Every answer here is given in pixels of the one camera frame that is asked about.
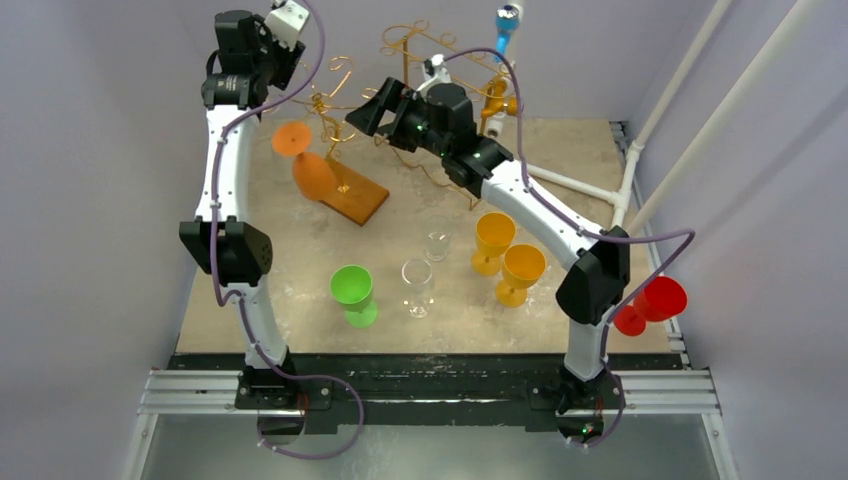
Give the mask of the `clear glass front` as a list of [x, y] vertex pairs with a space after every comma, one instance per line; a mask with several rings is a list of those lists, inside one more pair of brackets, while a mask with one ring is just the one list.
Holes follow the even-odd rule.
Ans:
[[424, 318], [433, 306], [433, 267], [425, 259], [406, 261], [401, 269], [405, 285], [403, 300], [407, 312], [414, 318]]

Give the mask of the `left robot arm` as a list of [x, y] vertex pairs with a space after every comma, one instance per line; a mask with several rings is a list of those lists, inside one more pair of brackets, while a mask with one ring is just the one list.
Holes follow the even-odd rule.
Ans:
[[275, 1], [267, 15], [216, 15], [217, 48], [206, 64], [201, 96], [208, 153], [194, 217], [178, 235], [213, 278], [217, 301], [234, 307], [246, 341], [236, 405], [284, 409], [301, 391], [289, 348], [276, 324], [268, 289], [271, 239], [248, 221], [249, 163], [270, 88], [286, 89], [305, 50], [310, 17], [295, 1]]

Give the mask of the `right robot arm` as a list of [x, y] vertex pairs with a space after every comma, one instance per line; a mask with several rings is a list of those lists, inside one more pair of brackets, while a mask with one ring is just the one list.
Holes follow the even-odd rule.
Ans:
[[547, 248], [566, 271], [555, 294], [570, 321], [561, 392], [576, 407], [596, 399], [606, 357], [603, 322], [630, 281], [627, 233], [578, 219], [532, 180], [509, 150], [479, 133], [472, 102], [457, 84], [419, 93], [389, 77], [345, 120], [398, 149], [432, 153], [456, 186], [501, 210]]

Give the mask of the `orange plastic goblet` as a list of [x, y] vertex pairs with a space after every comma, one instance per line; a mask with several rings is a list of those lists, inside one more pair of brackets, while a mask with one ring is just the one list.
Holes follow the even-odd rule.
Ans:
[[338, 182], [329, 163], [309, 150], [312, 139], [306, 123], [292, 121], [274, 132], [271, 144], [275, 153], [293, 159], [292, 177], [300, 193], [308, 200], [320, 202], [336, 190]]

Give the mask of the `gold scroll glass rack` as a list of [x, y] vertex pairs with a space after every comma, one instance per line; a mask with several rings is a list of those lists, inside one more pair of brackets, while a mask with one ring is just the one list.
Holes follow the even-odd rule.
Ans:
[[351, 77], [353, 62], [347, 56], [336, 56], [329, 61], [328, 69], [344, 72], [336, 87], [325, 93], [318, 91], [315, 85], [311, 84], [308, 98], [298, 102], [306, 110], [305, 118], [316, 117], [320, 120], [321, 129], [318, 133], [309, 127], [313, 135], [309, 150], [329, 163], [338, 182], [336, 190], [318, 203], [363, 226], [388, 199], [390, 192], [341, 162], [339, 145], [353, 140], [355, 133], [349, 129], [345, 120], [334, 117], [331, 113], [344, 109], [335, 105], [333, 100]]

